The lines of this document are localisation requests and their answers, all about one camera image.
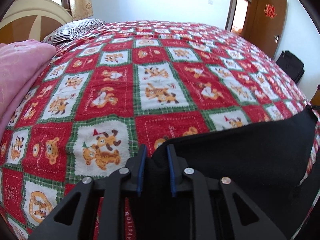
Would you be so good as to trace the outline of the cream and brown headboard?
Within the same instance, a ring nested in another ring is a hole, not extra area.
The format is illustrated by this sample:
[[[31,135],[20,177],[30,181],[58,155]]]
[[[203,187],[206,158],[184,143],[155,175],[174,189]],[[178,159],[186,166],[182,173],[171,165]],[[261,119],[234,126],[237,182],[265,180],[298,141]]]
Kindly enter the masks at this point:
[[[1,20],[1,42],[42,41],[72,16],[51,0],[15,0]]]

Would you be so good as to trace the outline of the black suitcase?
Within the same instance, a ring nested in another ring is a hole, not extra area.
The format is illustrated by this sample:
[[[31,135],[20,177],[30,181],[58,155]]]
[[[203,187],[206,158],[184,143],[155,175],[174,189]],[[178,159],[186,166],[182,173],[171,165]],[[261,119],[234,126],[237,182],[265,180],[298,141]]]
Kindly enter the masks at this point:
[[[289,77],[291,77],[295,84],[299,83],[305,72],[304,63],[288,50],[281,52],[280,57],[276,61],[276,64]]]

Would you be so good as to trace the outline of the wooden nightstand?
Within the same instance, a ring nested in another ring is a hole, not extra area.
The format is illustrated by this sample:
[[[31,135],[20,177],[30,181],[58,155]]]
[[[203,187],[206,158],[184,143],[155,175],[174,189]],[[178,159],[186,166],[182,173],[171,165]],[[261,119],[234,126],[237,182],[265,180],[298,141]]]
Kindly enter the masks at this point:
[[[314,106],[320,106],[320,85],[317,86],[317,90],[310,100],[310,103]]]

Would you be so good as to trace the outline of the pink folded quilt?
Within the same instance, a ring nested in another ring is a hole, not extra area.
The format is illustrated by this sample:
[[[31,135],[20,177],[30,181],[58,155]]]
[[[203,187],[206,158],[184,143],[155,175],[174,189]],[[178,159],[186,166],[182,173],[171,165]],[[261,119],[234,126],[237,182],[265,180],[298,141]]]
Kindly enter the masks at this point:
[[[37,40],[1,44],[1,134],[56,48]]]

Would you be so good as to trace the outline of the red door decoration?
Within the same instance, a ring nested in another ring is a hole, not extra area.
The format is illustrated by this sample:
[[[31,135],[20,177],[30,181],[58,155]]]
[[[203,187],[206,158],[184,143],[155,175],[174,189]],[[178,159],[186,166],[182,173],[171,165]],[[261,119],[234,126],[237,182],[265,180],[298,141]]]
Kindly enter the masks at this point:
[[[264,9],[265,16],[270,19],[274,19],[277,16],[276,9],[274,5],[267,4]]]

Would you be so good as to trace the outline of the black pants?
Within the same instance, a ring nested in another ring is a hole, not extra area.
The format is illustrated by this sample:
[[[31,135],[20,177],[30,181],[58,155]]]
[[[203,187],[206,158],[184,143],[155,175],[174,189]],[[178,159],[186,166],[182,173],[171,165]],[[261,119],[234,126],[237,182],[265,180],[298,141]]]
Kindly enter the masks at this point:
[[[136,239],[191,239],[190,193],[173,197],[167,146],[205,177],[229,177],[286,237],[303,225],[319,192],[318,117],[312,106],[285,120],[170,139],[145,160],[140,194],[129,193]],[[234,239],[222,194],[210,191],[218,239]]]

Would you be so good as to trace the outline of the red teddy bear bedspread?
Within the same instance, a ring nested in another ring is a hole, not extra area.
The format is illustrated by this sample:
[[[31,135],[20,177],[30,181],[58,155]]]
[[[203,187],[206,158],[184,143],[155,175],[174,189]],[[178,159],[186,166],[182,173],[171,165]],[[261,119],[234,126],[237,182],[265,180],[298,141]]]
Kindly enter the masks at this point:
[[[1,123],[1,215],[27,239],[86,176],[140,144],[289,119],[308,105],[264,52],[206,24],[107,23],[56,46]]]

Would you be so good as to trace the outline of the striped pillow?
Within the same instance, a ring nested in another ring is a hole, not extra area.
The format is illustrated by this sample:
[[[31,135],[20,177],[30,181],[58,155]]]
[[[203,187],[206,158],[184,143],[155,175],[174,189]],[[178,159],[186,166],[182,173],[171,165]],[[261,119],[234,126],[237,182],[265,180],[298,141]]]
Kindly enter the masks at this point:
[[[72,21],[57,28],[55,31],[47,35],[42,42],[52,44],[54,46],[65,42],[70,42],[105,25],[106,23],[106,21],[96,18]]]

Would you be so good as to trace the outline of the brown wooden door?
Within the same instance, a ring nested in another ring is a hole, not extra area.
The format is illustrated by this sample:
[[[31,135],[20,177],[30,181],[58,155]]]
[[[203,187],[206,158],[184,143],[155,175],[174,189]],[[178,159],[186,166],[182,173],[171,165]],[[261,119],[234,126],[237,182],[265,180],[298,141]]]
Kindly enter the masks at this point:
[[[267,18],[264,9],[267,4],[275,6],[277,16]],[[245,19],[242,37],[274,57],[281,38],[287,11],[287,0],[252,0]]]

